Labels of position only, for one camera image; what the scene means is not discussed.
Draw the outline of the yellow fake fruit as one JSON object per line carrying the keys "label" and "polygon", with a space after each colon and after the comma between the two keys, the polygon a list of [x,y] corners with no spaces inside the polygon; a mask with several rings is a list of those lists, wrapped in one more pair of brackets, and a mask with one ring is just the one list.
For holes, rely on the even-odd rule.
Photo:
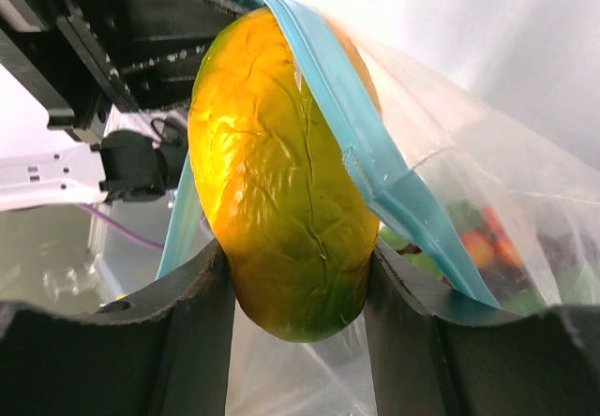
{"label": "yellow fake fruit", "polygon": [[269,9],[249,12],[213,41],[187,133],[200,202],[245,314],[302,343],[353,322],[380,222]]}

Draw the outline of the clear zip top bag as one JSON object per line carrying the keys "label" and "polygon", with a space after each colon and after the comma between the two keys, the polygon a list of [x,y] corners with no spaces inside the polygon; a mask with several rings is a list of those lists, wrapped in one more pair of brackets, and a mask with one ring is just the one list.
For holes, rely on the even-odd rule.
{"label": "clear zip top bag", "polygon": [[[234,313],[221,415],[381,415],[365,321],[378,243],[449,288],[522,318],[553,306],[599,310],[597,172],[403,52],[314,7],[294,0],[246,1],[249,10],[235,21],[262,7],[275,16],[347,173],[380,227],[357,318],[320,341],[280,339],[253,322],[237,301],[188,151],[157,277],[182,266],[200,230],[226,258]],[[499,300],[463,246],[459,235],[481,221],[487,205],[516,246],[533,291]],[[539,234],[578,239],[583,273],[566,301]]]}

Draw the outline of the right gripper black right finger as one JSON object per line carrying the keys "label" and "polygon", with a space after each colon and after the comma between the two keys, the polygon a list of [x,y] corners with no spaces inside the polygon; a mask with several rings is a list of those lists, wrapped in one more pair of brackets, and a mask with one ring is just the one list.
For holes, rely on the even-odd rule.
{"label": "right gripper black right finger", "polygon": [[378,243],[365,321],[381,415],[599,411],[595,306],[522,318],[449,288]]}

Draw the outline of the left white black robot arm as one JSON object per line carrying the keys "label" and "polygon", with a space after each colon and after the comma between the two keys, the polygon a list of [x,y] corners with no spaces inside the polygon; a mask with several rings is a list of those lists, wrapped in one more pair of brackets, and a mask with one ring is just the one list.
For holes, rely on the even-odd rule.
{"label": "left white black robot arm", "polygon": [[218,32],[245,0],[1,0],[1,64],[72,139],[1,159],[1,206],[153,201],[177,186],[185,150],[130,130],[112,110],[185,107]]}

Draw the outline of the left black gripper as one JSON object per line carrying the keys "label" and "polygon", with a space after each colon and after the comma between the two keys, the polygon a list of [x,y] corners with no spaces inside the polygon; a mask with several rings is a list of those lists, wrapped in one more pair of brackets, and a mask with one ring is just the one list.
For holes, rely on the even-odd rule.
{"label": "left black gripper", "polygon": [[109,110],[186,107],[200,62],[246,0],[1,0],[2,65],[49,114],[95,142]]}

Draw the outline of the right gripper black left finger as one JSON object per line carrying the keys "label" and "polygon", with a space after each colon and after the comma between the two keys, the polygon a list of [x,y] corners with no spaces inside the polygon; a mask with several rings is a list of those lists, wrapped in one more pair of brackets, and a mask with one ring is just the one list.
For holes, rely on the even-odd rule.
{"label": "right gripper black left finger", "polygon": [[221,415],[234,296],[217,242],[95,313],[1,305],[5,415]]}

